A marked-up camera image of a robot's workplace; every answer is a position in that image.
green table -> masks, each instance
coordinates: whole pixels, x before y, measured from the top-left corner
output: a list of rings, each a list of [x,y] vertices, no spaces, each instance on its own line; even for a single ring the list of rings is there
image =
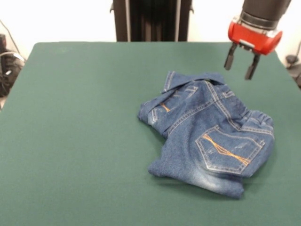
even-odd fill
[[[294,226],[301,221],[300,91],[276,54],[229,43],[40,43],[0,114],[0,225]],[[274,153],[237,201],[148,165],[164,140],[138,121],[168,70],[221,72],[251,109],[273,117]]]

black frame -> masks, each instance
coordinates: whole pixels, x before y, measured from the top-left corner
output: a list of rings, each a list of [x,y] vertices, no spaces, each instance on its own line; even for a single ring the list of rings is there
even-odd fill
[[[187,41],[192,0],[181,0],[178,41]],[[176,0],[129,0],[130,41],[175,41]],[[114,0],[117,41],[129,41],[126,0]]]

faded denim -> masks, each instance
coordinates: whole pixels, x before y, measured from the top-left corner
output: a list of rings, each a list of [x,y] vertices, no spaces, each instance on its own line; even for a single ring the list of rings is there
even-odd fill
[[[169,72],[160,96],[141,105],[138,118],[166,142],[148,168],[212,192],[239,199],[274,146],[272,119],[249,110],[218,73]]]

seam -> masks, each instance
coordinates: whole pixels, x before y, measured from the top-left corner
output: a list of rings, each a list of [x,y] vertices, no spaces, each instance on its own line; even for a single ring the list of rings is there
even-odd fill
[[[216,93],[215,93],[215,91],[214,90],[212,90],[213,89],[213,87],[212,86],[210,86],[209,84],[209,82],[207,82],[207,81],[205,81],[205,84],[207,85],[207,87],[208,87],[208,89],[209,89],[209,91],[210,91],[210,93],[211,93],[211,96],[213,97],[213,100],[216,102],[217,100],[218,100],[218,96],[217,95],[215,95]]]
[[[181,95],[178,95],[179,91],[176,89],[171,97],[180,97]]]
[[[202,155],[203,158],[204,158],[204,162],[205,162],[206,167],[209,169],[209,168],[211,167],[211,165],[208,165],[208,164],[210,163],[210,161],[208,160],[208,156],[207,156],[207,155],[204,156],[203,153],[202,153],[202,151],[201,151],[201,150],[205,150],[204,147],[203,147],[203,145],[202,145],[201,143],[198,142],[198,139],[195,140],[195,142],[196,142],[196,144],[197,144],[197,146],[198,146],[198,149],[199,149],[200,152],[201,152],[201,155]]]
[[[188,86],[185,91],[196,91],[198,89],[197,86]]]
[[[190,94],[189,94],[188,97],[187,97],[187,98],[189,98],[189,97],[191,97],[193,94],[196,93],[196,91],[198,90],[198,87],[194,87],[193,90],[192,90],[192,89],[187,89],[187,90],[190,91]]]
[[[222,93],[222,94],[223,94],[223,96],[224,96],[225,98],[229,98],[229,97],[235,96],[235,94],[234,94],[232,91],[224,92],[224,93]]]
[[[275,139],[273,132],[271,132],[269,130],[265,130],[265,129],[254,129],[251,127],[242,127],[242,129],[240,131],[263,133],[263,134],[271,135],[273,137],[273,139]]]
[[[158,120],[158,118],[157,118],[157,110],[156,110],[155,108],[152,109],[151,115],[152,115],[152,120],[153,120],[154,122],[156,122],[156,121]]]
[[[260,121],[258,121],[258,120],[257,120],[257,119],[255,119],[255,118],[249,118],[249,120],[251,120],[251,121],[254,121],[254,123],[257,123],[257,124],[260,124],[260,125],[266,126],[266,127],[270,128],[271,130],[274,130],[274,128],[273,128],[272,126],[269,126],[269,125],[268,125],[268,124],[266,124],[265,122],[261,122],[261,123],[260,123]]]
[[[250,138],[250,137],[239,137],[239,136],[234,136],[234,135],[230,135],[230,134],[226,134],[226,133],[223,133],[220,131],[219,127],[216,128],[216,131],[227,136],[227,137],[232,137],[232,138],[240,138],[240,139],[248,139],[248,140],[251,140],[253,141],[257,146],[259,146],[260,148],[262,148],[262,146],[260,144],[257,143],[256,140],[254,140],[253,138]]]
[[[165,88],[164,88],[164,91],[165,91],[165,92],[169,89],[170,83],[171,83],[171,80],[172,80],[173,76],[174,76],[174,71],[171,72],[171,73],[167,76],[166,81],[165,81]]]
[[[217,128],[219,128],[218,125],[213,126],[213,127],[209,128],[209,129],[207,129],[200,137],[202,137],[202,136],[203,136],[204,134],[206,134],[206,133],[211,133],[212,131],[217,130]]]
[[[211,92],[215,97],[218,97],[217,94],[216,94],[216,92],[215,92],[215,90],[214,90],[214,88],[213,88],[213,86],[212,86],[212,84],[211,84],[211,83],[206,83],[206,84],[207,84],[207,86],[208,86],[210,92]],[[239,127],[236,123],[233,122],[233,120],[231,119],[230,113],[227,111],[227,109],[226,109],[225,106],[221,103],[221,101],[220,101],[219,99],[217,99],[216,104],[217,104],[217,106],[220,108],[220,110],[224,113],[224,115],[226,116],[228,123],[229,123],[233,128],[235,128],[237,131],[240,131],[240,127]]]
[[[204,110],[205,108],[211,106],[214,103],[214,101],[210,100],[206,102],[205,104],[189,111],[187,114],[183,115],[181,118],[179,118],[168,130],[168,136],[179,126],[181,125],[186,119],[190,118],[191,116],[195,115],[196,113]]]
[[[142,119],[142,118],[141,118],[142,113],[143,113],[143,111],[144,111],[144,109],[145,109],[145,105],[146,105],[148,102],[150,102],[150,100],[148,100],[148,101],[146,101],[144,104],[142,104],[142,107],[141,107],[141,109],[140,109],[140,114],[139,114],[139,118],[140,118],[140,119]]]

jeans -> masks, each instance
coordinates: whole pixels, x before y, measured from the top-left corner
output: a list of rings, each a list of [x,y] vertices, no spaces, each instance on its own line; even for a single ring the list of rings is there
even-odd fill
[[[249,110],[219,73],[169,72],[161,95],[143,103],[138,118],[166,139],[150,174],[236,199],[244,192],[242,178],[274,146],[273,120]]]

